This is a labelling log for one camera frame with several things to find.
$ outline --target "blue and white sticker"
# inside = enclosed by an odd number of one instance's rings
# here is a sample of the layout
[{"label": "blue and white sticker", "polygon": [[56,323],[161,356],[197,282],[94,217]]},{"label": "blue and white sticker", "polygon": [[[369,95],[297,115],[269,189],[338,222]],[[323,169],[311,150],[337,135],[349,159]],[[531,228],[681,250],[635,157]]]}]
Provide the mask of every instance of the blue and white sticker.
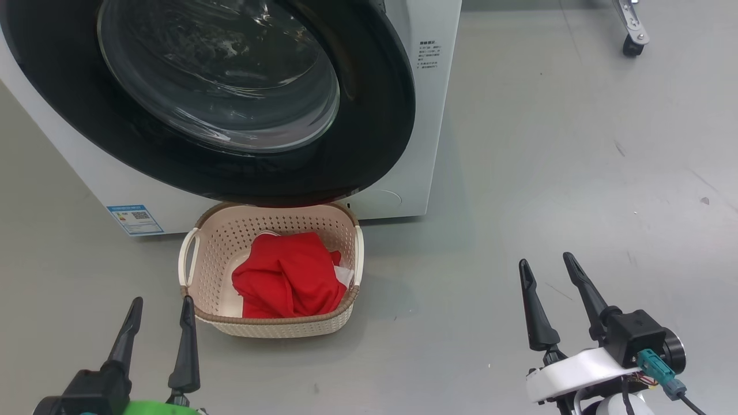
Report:
[{"label": "blue and white sticker", "polygon": [[129,235],[164,233],[162,227],[156,223],[144,205],[108,206],[107,208]]}]

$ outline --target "transparent glass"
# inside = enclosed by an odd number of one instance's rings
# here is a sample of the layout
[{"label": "transparent glass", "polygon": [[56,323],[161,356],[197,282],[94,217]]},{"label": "transparent glass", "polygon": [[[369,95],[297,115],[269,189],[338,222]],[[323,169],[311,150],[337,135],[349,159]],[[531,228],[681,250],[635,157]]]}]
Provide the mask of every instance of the transparent glass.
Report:
[{"label": "transparent glass", "polygon": [[318,138],[338,112],[330,59],[271,0],[105,0],[97,31],[123,88],[196,139],[282,151]]}]

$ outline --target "white washing machine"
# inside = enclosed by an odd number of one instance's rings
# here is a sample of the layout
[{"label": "white washing machine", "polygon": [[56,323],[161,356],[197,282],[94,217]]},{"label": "white washing machine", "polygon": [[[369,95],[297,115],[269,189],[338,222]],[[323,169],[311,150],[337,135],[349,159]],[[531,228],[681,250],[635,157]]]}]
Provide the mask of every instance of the white washing machine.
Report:
[{"label": "white washing machine", "polygon": [[0,77],[132,236],[426,212],[461,0],[0,0]]}]

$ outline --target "qr code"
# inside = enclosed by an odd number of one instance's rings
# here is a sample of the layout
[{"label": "qr code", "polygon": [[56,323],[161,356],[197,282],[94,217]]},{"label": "qr code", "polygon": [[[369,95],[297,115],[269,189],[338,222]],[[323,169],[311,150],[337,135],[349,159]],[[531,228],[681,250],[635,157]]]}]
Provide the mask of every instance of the qr code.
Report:
[{"label": "qr code", "polygon": [[131,215],[134,216],[136,219],[151,219],[151,217],[146,212],[131,212]]}]

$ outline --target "teal connector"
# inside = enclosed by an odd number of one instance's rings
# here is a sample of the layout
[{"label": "teal connector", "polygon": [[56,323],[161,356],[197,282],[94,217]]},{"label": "teal connector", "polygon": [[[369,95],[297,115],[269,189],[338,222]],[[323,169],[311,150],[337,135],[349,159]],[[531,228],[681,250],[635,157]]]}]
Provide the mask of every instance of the teal connector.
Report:
[{"label": "teal connector", "polygon": [[661,385],[669,399],[677,400],[680,394],[687,392],[687,387],[676,378],[677,374],[653,350],[645,349],[638,353],[638,367]]}]

